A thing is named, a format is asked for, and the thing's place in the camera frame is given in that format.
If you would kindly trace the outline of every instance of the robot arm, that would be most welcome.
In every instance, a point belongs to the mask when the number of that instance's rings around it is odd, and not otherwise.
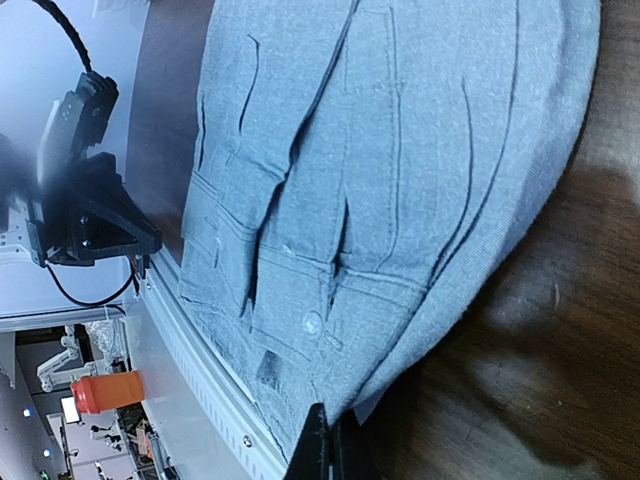
[[[65,348],[64,352],[46,361],[38,367],[38,378],[42,382],[42,390],[52,392],[56,385],[72,383],[82,377],[108,373],[107,363],[104,360],[89,362],[84,367],[71,370],[60,371],[69,362],[77,360],[80,356],[80,346],[75,336],[73,326],[65,327],[66,335],[62,337],[60,343]]]
[[[75,328],[67,326],[65,327],[65,333],[65,336],[60,340],[60,343],[65,348],[64,352],[59,353],[38,367],[38,378],[40,378],[42,389],[45,392],[51,392],[54,385],[57,384],[56,380],[58,378],[55,372],[69,362],[77,360],[80,356],[80,345],[78,345],[78,340],[76,339]]]

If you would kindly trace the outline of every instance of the orange container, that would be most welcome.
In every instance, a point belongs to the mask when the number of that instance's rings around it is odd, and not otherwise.
[[[71,385],[78,412],[99,415],[107,410],[128,407],[144,400],[138,372],[84,377]]]

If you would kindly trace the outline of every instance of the crease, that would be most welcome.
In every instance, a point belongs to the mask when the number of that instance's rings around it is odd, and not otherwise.
[[[445,243],[444,247],[440,251],[440,254],[438,255],[438,259],[433,264],[431,273],[429,274],[429,281],[427,282],[427,289],[430,289],[435,283],[437,272],[440,270],[440,266],[443,263],[446,264],[445,255],[451,248],[451,245],[453,245],[453,242],[458,236],[458,233],[460,233],[460,230],[462,229],[462,225],[464,223],[464,219],[466,218],[467,212],[469,211],[469,204],[471,203],[471,192],[473,187],[473,160],[474,160],[473,123],[471,121],[471,104],[469,102],[469,95],[467,94],[467,88],[465,85],[464,77],[462,78],[461,88],[462,88],[462,95],[464,96],[465,107],[467,111],[466,112],[467,126],[468,126],[468,132],[469,132],[469,172],[468,172],[468,179],[467,179],[467,193],[466,193],[466,198],[464,202],[464,207],[462,208],[462,213],[460,214],[460,218],[458,220],[458,224],[456,225],[456,228],[454,229],[453,233],[449,237],[449,240],[447,240],[447,243]]]
[[[242,133],[242,126],[244,125],[244,117],[247,113],[247,109],[249,108],[249,102],[251,102],[251,97],[253,95],[253,90],[256,88],[256,82],[258,81],[258,71],[260,70],[260,42],[255,39],[252,35],[247,35],[256,47],[256,68],[253,72],[253,80],[251,81],[251,87],[249,88],[249,93],[247,93],[247,98],[244,100],[244,106],[242,107],[242,113],[240,114],[240,120],[238,121],[238,132]]]
[[[507,138],[509,137],[509,131],[511,129],[513,100],[514,100],[514,94],[516,89],[517,70],[518,70],[518,58],[519,58],[518,35],[520,32],[520,1],[519,0],[516,0],[515,11],[516,11],[516,14],[515,14],[516,28],[515,28],[515,46],[514,46],[514,66],[513,66],[513,75],[511,78],[511,95],[509,99],[509,109],[507,113],[507,124],[505,126],[504,138],[502,140],[502,147],[500,148],[500,155],[498,157],[498,161],[496,162],[496,166],[494,167],[493,172],[491,174],[491,179],[489,180],[489,186],[487,187],[487,191],[485,192],[484,197],[482,198],[480,207],[478,208],[478,212],[476,213],[475,217],[471,221],[471,225],[469,225],[469,228],[464,233],[462,239],[460,240],[460,243],[454,248],[453,252],[451,252],[451,255],[449,255],[447,260],[442,265],[442,268],[440,268],[435,278],[433,278],[433,281],[431,282],[432,286],[438,281],[438,279],[440,278],[444,270],[447,268],[447,266],[449,265],[453,257],[458,253],[458,251],[460,251],[460,249],[464,246],[464,244],[467,242],[467,240],[471,236],[471,233],[473,233],[473,231],[475,230],[475,227],[478,224],[478,220],[482,216],[482,212],[484,211],[484,208],[487,205],[487,202],[489,200],[489,195],[493,191],[493,187],[495,185],[495,181],[498,176],[498,171],[500,170],[502,161],[504,160],[504,153],[506,150]]]
[[[347,15],[347,19],[344,23],[344,25],[342,26],[342,31],[340,32],[340,36],[338,37],[338,41],[336,43],[336,46],[333,50],[333,54],[331,56],[331,59],[329,60],[329,64],[327,65],[327,69],[325,71],[325,74],[322,78],[322,82],[315,94],[315,97],[313,98],[313,101],[311,102],[311,105],[309,106],[305,116],[302,119],[302,122],[300,122],[300,126],[298,127],[298,131],[296,132],[294,138],[293,138],[293,142],[291,143],[291,147],[289,148],[289,159],[290,161],[292,159],[294,159],[295,157],[297,157],[298,151],[299,151],[299,147],[300,147],[300,139],[302,136],[304,136],[304,132],[307,130],[307,126],[309,124],[309,121],[311,120],[311,118],[313,117],[313,114],[315,113],[316,109],[318,108],[318,104],[320,103],[320,99],[322,98],[322,96],[324,95],[324,92],[327,88],[327,84],[329,83],[329,80],[331,79],[331,76],[336,68],[336,65],[338,64],[338,60],[340,58],[340,55],[342,54],[342,51],[344,50],[344,44],[346,42],[347,39],[347,34],[349,33],[349,29],[351,28],[351,23],[353,22],[353,17],[356,13],[356,11],[358,10],[358,6],[360,5],[360,0],[352,0],[351,1],[351,6],[349,7],[349,14]]]

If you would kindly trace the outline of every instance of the black cable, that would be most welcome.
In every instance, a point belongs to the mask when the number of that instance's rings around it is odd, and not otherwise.
[[[75,298],[73,298],[64,289],[64,287],[60,283],[60,280],[58,279],[58,277],[56,276],[55,272],[53,271],[53,268],[51,268],[51,265],[47,265],[47,270],[49,270],[49,273],[51,274],[51,278],[53,278],[53,281],[55,282],[56,286],[58,287],[58,290],[60,290],[60,293],[62,293],[62,295],[64,295],[64,297],[67,300],[69,300],[71,303],[75,303],[76,305],[78,305],[80,307],[97,308],[97,307],[108,306],[107,304],[113,302],[120,295],[122,295],[124,292],[127,291],[127,288],[129,288],[129,286],[133,283],[133,281],[135,280],[135,277],[136,277],[135,270],[133,269],[133,265],[131,265],[131,262],[129,262],[129,266],[131,267],[131,275],[129,276],[129,279],[125,282],[125,284],[122,286],[122,288],[120,290],[118,290],[116,293],[114,293],[110,297],[105,298],[101,302],[91,302],[91,303],[81,302],[80,300],[76,300]]]
[[[84,43],[82,43],[80,34],[71,24],[67,16],[62,12],[62,10],[60,10],[58,5],[56,5],[52,0],[32,1],[39,5],[44,11],[51,15],[56,22],[58,22],[67,36],[71,39],[71,43],[73,43],[73,46],[78,52],[78,55],[80,55],[80,60],[82,60],[82,64],[84,65],[85,70],[87,71],[87,73],[91,73],[93,71],[93,68],[91,68],[91,59],[89,58],[87,47],[85,47]]]

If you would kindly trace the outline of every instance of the wooden table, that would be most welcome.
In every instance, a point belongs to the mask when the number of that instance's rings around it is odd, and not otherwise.
[[[584,133],[526,240],[365,431],[389,479],[640,478],[640,3],[603,2]],[[212,0],[154,1],[127,181],[180,261]]]

